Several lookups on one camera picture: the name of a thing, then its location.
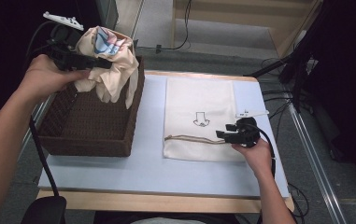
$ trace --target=white cloth bag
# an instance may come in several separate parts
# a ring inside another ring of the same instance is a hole
[[[233,81],[170,77],[166,82],[164,156],[185,161],[243,161],[216,136],[235,123]]]

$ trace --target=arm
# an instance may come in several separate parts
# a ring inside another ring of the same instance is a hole
[[[252,148],[232,145],[245,156],[260,188],[263,223],[295,223],[271,173],[270,146],[262,138]]]
[[[21,85],[0,110],[0,206],[7,195],[35,106],[68,82],[87,75],[85,71],[59,71],[46,55],[32,60]]]

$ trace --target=brown woven basket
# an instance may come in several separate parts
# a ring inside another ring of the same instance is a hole
[[[43,117],[38,135],[51,155],[128,157],[134,139],[137,109],[145,81],[142,57],[134,100],[125,106],[127,84],[117,103],[101,102],[95,89],[77,92],[74,84],[58,93]]]

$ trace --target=beige fabric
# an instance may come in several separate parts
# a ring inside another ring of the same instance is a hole
[[[99,29],[109,35],[108,41],[120,45],[116,54],[95,52],[95,40]],[[98,98],[105,103],[116,103],[121,95],[122,87],[129,81],[129,88],[125,95],[125,104],[129,108],[133,102],[138,80],[138,61],[135,57],[133,41],[126,35],[119,34],[104,27],[90,28],[76,45],[78,53],[107,59],[113,62],[109,69],[94,67],[88,79],[75,82],[79,92],[90,91],[96,88]]]
[[[170,77],[166,81],[164,156],[185,161],[243,161],[216,131],[235,123],[232,81]]]

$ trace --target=hand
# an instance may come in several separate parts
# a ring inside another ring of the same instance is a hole
[[[239,144],[232,144],[232,148],[244,155],[256,177],[259,178],[262,174],[271,174],[270,145],[262,138],[259,139],[254,147],[242,147]]]
[[[67,83],[88,77],[89,74],[89,70],[60,71],[47,55],[41,54],[32,60],[16,92],[38,104],[62,90]]]

